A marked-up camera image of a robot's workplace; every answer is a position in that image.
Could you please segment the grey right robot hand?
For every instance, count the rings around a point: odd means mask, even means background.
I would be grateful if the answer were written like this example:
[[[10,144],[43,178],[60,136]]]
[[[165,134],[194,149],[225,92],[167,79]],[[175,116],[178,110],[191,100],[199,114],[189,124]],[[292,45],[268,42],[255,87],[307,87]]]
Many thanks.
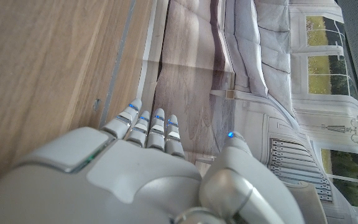
[[[303,223],[289,189],[230,132],[205,174],[176,116],[135,99],[102,129],[78,128],[0,179],[0,223]]]

